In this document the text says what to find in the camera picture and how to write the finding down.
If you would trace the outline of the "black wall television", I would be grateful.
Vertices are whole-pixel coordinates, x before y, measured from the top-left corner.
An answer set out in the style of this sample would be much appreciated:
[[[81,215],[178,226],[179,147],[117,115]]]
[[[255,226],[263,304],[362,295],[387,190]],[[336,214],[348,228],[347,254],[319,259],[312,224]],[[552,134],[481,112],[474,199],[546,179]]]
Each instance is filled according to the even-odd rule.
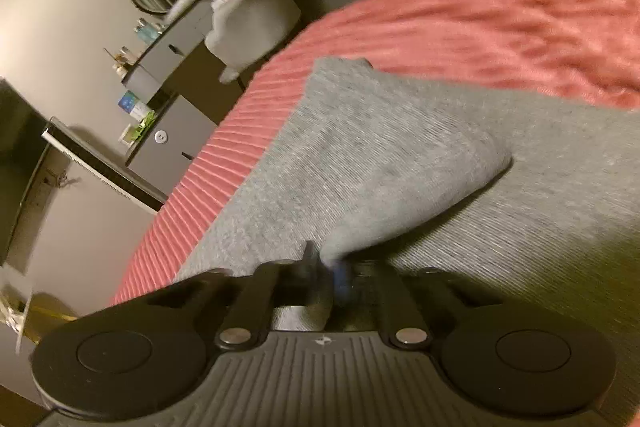
[[[47,153],[42,132],[47,119],[5,80],[0,92],[1,262],[6,261],[18,219]]]

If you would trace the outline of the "green small plant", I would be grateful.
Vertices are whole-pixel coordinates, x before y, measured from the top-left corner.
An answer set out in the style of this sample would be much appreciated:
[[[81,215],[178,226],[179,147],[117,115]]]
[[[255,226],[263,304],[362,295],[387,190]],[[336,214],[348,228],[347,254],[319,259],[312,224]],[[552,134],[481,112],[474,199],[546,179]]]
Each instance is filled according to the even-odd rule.
[[[128,124],[127,128],[120,135],[119,142],[126,146],[134,145],[134,143],[138,142],[142,138],[142,135],[148,131],[155,119],[156,113],[151,110],[151,112],[146,114],[142,118],[142,121],[138,122],[135,126]]]

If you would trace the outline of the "grey sweatpants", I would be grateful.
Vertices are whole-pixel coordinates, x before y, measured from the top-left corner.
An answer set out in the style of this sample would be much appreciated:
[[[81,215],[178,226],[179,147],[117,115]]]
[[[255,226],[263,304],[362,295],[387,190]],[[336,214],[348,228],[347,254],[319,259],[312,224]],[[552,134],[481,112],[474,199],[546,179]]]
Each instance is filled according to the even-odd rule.
[[[618,361],[603,416],[638,413],[637,112],[322,58],[179,274],[250,274],[307,241],[458,273],[594,326]]]

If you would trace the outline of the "grey wall shelf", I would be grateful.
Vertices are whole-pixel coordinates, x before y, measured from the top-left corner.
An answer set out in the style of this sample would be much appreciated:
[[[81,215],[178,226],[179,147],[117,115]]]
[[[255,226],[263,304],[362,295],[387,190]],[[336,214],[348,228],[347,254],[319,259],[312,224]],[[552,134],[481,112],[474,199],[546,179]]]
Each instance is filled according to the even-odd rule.
[[[81,165],[118,194],[156,215],[167,196],[134,174],[121,161],[107,158],[58,118],[52,117],[44,127],[42,137],[60,153]]]

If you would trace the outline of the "white plastic bag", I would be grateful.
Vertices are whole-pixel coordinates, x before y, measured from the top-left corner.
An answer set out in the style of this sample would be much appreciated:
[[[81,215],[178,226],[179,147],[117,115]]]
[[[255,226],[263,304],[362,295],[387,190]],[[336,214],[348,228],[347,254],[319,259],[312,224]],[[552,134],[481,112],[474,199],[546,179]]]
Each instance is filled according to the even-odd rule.
[[[8,283],[1,284],[1,323],[15,334],[15,353],[22,350],[29,300]]]

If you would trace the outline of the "grey drawer cabinet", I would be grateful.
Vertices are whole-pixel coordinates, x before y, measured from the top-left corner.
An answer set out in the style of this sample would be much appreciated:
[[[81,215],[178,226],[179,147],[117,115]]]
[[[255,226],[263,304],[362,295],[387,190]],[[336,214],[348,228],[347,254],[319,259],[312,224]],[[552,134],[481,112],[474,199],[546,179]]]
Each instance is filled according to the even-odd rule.
[[[213,134],[216,124],[183,96],[176,96],[127,154],[125,165],[169,196]]]

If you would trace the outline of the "blue white box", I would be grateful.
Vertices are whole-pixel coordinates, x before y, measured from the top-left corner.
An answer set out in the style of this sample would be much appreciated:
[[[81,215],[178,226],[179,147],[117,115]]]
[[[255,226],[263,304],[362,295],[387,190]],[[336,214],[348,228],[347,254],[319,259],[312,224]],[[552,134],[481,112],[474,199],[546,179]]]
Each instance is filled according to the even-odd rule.
[[[143,103],[134,93],[127,91],[118,101],[118,107],[126,114],[137,121],[142,120],[151,112],[148,106]]]

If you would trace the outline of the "pink ribbed bed blanket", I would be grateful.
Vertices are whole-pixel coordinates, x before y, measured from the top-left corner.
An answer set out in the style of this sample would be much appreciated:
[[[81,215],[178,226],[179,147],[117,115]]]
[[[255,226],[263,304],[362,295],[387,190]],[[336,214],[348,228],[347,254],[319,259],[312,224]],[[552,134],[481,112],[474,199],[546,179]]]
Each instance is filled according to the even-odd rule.
[[[318,57],[383,72],[639,105],[639,0],[357,0],[268,61],[148,228],[115,294],[169,284],[299,101]]]

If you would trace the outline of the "grey dressing table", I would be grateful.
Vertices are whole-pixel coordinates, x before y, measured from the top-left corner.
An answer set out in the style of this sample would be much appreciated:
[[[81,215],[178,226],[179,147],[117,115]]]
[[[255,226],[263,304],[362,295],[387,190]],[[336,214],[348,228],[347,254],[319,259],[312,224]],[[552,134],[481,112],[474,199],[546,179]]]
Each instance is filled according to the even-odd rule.
[[[174,17],[122,76],[122,87],[152,109],[171,95],[186,98],[209,119],[221,122],[242,94],[238,84],[224,86],[224,64],[204,40],[213,29],[214,0],[180,0]]]

